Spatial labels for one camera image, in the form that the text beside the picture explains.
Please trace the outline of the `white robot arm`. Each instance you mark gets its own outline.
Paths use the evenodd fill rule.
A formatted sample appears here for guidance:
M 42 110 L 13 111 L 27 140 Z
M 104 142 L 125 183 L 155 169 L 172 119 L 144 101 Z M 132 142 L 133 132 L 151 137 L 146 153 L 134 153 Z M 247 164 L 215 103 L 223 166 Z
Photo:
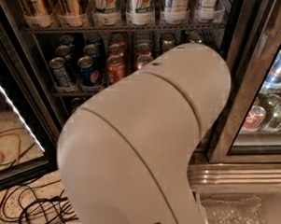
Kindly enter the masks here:
M 183 44 L 80 106 L 57 157 L 82 224 L 206 224 L 188 165 L 230 86 L 217 52 Z

